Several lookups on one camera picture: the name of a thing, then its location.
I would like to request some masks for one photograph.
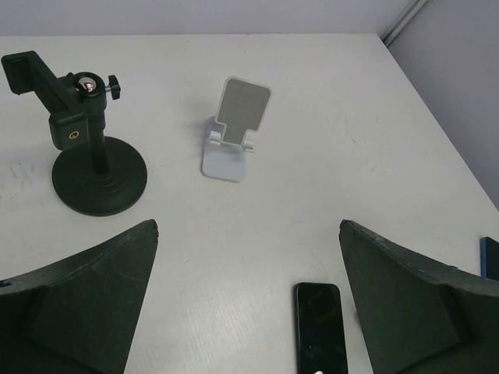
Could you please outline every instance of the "gray wall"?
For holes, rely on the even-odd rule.
[[[434,0],[390,48],[496,207],[498,20],[498,0]]]
[[[0,35],[382,33],[409,0],[0,0]]]

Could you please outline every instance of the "smartphone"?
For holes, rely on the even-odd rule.
[[[300,283],[293,293],[298,374],[347,374],[338,287]]]
[[[480,239],[482,277],[499,281],[499,243],[491,238]]]

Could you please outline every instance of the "tripod knob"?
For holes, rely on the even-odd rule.
[[[119,86],[118,78],[116,76],[109,76],[109,84],[106,86],[106,92],[111,92],[112,100],[118,100],[122,92],[122,88]]]

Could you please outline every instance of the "white tabletop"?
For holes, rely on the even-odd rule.
[[[372,372],[338,243],[353,219],[471,273],[499,213],[376,35],[4,37],[57,76],[116,74],[106,134],[140,151],[142,199],[86,217],[55,195],[58,151],[34,94],[0,77],[0,278],[156,219],[160,241],[126,372],[293,373],[292,285],[342,291],[352,373]],[[240,184],[200,173],[224,81],[271,102]]]

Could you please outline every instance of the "round black base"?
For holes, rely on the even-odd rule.
[[[142,196],[147,168],[140,153],[115,138],[105,138],[109,171],[95,174],[86,144],[63,151],[52,168],[61,200],[77,212],[111,216],[130,208]]]

